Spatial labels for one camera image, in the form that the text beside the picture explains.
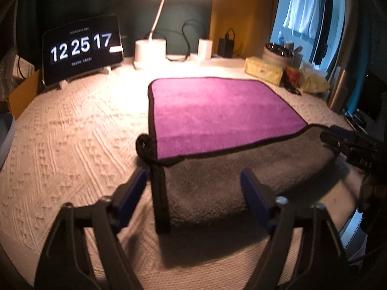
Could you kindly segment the white tablet stand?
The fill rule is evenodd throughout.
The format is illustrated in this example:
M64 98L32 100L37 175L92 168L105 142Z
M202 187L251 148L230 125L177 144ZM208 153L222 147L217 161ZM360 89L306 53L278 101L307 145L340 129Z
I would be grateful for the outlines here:
M65 89L65 87L67 87L69 85L69 83L71 83L74 80L82 79L84 77L90 77L90 76L97 75L97 74L109 75L111 71L112 71L112 68L110 66L108 66L108 67L103 67L100 69L95 69L92 71L84 72L84 73L81 73L79 75L72 76L69 79L61 80L59 82L59 87L61 90L63 90L63 89Z

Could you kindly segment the purple and grey towel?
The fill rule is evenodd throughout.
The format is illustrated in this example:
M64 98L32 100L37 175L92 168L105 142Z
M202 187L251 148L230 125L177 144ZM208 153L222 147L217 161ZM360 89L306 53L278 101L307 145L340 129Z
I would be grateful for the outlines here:
M307 123L268 85L221 77L164 78L148 86L148 165L156 232L240 222L240 175L250 169L276 194L297 192L336 160L321 124Z

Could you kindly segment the grey round bin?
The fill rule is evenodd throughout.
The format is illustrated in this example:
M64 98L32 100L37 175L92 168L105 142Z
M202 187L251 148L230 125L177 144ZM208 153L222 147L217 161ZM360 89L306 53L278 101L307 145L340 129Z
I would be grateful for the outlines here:
M10 112L4 113L0 118L0 166L3 167L15 137L16 119Z

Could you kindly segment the yellow curtain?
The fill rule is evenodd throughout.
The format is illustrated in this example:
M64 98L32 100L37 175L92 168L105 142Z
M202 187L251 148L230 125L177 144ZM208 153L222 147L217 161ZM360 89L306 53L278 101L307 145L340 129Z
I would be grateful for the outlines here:
M228 29L236 33L234 55L240 58L261 57L270 41L279 0L213 0L209 38L213 54L219 38Z

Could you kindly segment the yellow tissue pack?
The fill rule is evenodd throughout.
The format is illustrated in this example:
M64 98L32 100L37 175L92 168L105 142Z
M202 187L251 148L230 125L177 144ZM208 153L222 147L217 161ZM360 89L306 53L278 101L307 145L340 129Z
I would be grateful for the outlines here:
M283 76L282 67L254 56L245 59L244 71L250 76L276 86L280 85Z

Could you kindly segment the cream textured table cloth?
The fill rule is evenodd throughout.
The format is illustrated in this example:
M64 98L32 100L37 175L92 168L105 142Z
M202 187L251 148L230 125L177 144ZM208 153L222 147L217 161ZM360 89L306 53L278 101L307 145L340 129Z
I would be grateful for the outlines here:
M63 203L95 203L140 165L137 137L148 130L148 85L166 77L243 79L240 59L171 63L74 80L37 96L16 121L1 170L1 245L33 283L41 250ZM252 223L186 236L158 236L145 190L119 239L144 289L242 289L266 245Z

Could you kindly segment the red yellow jar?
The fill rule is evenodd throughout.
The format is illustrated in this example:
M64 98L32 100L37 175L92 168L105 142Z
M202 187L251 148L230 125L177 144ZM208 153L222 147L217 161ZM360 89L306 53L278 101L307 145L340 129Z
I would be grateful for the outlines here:
M291 66L287 66L285 68L286 80L290 82L293 88L296 88L298 86L300 76L301 76L300 69L291 67Z

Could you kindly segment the white charger adapter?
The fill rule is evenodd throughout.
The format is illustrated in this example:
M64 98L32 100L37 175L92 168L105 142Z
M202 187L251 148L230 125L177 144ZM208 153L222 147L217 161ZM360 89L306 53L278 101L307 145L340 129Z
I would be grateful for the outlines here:
M201 60L210 60L213 42L210 39L199 39L197 55Z

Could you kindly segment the cardboard box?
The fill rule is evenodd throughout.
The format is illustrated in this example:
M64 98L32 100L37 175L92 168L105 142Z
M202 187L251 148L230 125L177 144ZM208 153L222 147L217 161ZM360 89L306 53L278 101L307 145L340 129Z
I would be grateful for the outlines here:
M42 91L42 71L38 69L35 73L24 80L7 98L8 111L18 119L26 107Z

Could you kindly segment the yellow plastic bag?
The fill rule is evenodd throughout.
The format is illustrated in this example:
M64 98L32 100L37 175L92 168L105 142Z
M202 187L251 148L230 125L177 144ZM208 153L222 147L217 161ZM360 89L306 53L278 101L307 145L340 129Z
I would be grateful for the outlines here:
M299 86L308 94L322 94L330 89L330 84L324 77L307 72L301 73Z

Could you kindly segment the black power adapter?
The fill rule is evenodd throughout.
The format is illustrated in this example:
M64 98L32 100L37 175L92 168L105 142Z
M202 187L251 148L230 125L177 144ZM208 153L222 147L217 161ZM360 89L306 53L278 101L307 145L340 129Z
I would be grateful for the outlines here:
M223 38L219 38L217 54L220 57L231 58L233 56L235 36L235 31L233 28L230 28Z

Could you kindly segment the steel bowl on pot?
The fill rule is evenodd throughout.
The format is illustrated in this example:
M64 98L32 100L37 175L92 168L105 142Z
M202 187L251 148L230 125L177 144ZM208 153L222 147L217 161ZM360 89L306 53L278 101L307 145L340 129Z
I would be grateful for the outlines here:
M262 59L270 64L286 67L293 59L293 51L276 43L266 43L262 54Z

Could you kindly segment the white hanging shirt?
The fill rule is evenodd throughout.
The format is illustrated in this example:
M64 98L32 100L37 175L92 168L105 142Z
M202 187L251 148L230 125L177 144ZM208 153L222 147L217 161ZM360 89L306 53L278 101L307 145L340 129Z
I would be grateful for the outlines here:
M320 0L290 0L283 27L305 41L314 40L320 20Z

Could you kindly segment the white power strip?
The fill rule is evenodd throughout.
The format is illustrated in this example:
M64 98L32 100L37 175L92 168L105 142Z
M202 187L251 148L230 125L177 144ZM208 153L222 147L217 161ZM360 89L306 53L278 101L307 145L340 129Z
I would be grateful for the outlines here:
M188 58L185 55L170 54L166 55L166 58L177 64L191 64L201 67L229 67L229 68L242 68L244 67L245 60L242 58L222 58L213 56L210 59L203 59L197 54L190 54Z

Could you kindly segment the tablet showing clock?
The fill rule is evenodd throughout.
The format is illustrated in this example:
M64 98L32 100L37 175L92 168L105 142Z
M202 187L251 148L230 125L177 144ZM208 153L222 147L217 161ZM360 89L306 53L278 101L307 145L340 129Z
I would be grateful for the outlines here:
M120 64L123 59L116 15L72 22L43 35L43 85L52 87L62 80Z

